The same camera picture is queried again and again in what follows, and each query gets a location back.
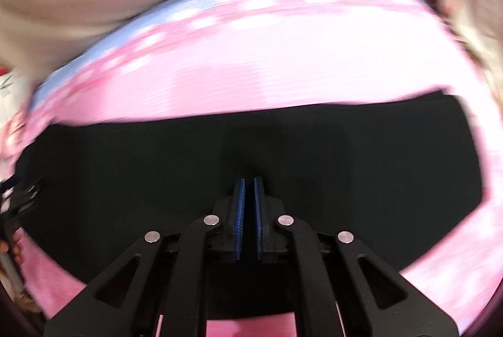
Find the pink floral bed sheet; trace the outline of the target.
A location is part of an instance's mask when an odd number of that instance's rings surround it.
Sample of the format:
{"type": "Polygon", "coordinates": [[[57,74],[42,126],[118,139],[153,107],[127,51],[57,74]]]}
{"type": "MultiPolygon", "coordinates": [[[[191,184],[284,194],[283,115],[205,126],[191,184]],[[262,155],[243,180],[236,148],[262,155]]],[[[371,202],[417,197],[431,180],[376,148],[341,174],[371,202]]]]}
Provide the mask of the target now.
{"type": "MultiPolygon", "coordinates": [[[[465,113],[483,198],[402,269],[369,248],[445,311],[457,336],[499,336],[500,109],[475,60],[424,0],[167,0],[34,84],[8,178],[18,176],[23,150],[60,122],[90,126],[386,104],[438,91],[455,97],[465,113]]],[[[294,273],[284,258],[258,255],[256,209],[247,212],[246,197],[239,249],[212,249],[205,261],[204,336],[299,336],[294,273]]],[[[22,270],[48,318],[45,335],[49,321],[102,271],[82,282],[43,251],[21,223],[34,207],[19,218],[22,270]]]]}

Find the white cartoon cat pillow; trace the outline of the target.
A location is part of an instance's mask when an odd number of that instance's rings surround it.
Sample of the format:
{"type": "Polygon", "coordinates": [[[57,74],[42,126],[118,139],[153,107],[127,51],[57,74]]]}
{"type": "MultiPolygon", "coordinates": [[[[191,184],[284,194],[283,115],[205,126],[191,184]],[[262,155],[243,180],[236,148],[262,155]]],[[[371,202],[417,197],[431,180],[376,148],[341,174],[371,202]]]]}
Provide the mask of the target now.
{"type": "Polygon", "coordinates": [[[34,84],[19,70],[1,67],[1,166],[16,154],[25,129],[26,114],[31,105],[34,84]]]}

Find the black pants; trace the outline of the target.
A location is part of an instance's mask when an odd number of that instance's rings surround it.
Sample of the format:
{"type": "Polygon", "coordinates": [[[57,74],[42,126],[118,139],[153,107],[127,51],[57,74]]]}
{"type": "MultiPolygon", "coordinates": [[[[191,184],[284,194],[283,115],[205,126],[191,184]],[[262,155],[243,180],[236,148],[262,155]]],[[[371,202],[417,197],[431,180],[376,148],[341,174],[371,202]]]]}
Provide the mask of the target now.
{"type": "Polygon", "coordinates": [[[255,178],[327,235],[348,230],[402,269],[483,198],[474,139],[440,91],[386,104],[318,104],[162,121],[47,127],[15,172],[37,183],[22,226],[89,282],[140,235],[180,232],[255,178]]]}

